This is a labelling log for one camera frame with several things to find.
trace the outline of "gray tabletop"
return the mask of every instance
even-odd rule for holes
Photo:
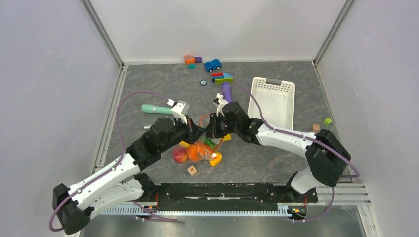
[[[234,83],[250,89],[253,77],[264,77],[290,81],[295,84],[294,130],[309,132],[312,124],[319,124],[330,117],[321,84],[311,62],[241,62],[224,63],[219,72],[234,77]],[[206,86],[200,80],[206,80]],[[211,82],[203,64],[187,69],[185,64],[130,65],[122,91],[122,97],[137,90],[153,90],[175,101],[183,100],[191,105],[189,115],[215,112],[212,103],[221,86]],[[245,111],[249,95],[234,87],[233,99]],[[145,132],[143,126],[153,124],[160,114],[141,111],[142,104],[167,106],[155,96],[139,94],[128,99],[120,110],[120,129],[124,143],[130,145]],[[333,123],[327,126],[335,134]],[[146,168],[155,183],[161,182],[286,182],[296,171],[307,167],[307,161],[296,154],[274,147],[258,146],[243,142],[236,135],[221,147],[223,160],[217,166],[207,161],[178,164],[171,158],[171,150],[162,154],[162,159]],[[121,144],[114,127],[105,164],[109,164],[121,153]],[[191,176],[187,168],[194,165],[197,173]]]

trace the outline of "toy car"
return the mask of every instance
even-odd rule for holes
[[[220,60],[218,59],[214,59],[211,62],[206,62],[204,64],[204,68],[207,72],[212,72],[215,69],[220,69],[222,67],[222,64],[220,62]]]

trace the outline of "purple block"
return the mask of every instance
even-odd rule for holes
[[[224,90],[225,88],[227,88],[230,85],[230,83],[228,81],[223,82],[221,88]],[[228,102],[231,103],[233,102],[233,96],[231,95],[231,87],[228,88],[227,90],[224,91],[223,93],[224,95],[224,99]]]
[[[195,57],[195,63],[202,63],[201,57]]]

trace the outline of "small wooden cube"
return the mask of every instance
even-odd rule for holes
[[[315,133],[320,132],[320,125],[318,125],[318,124],[313,124],[313,126],[311,126],[311,131],[312,131],[312,132],[315,132]]]
[[[191,166],[188,168],[188,172],[193,176],[194,174],[196,174],[196,168],[194,166]]]

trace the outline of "green toy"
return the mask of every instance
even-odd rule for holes
[[[323,123],[327,126],[332,123],[332,120],[330,118],[327,118],[323,121]]]

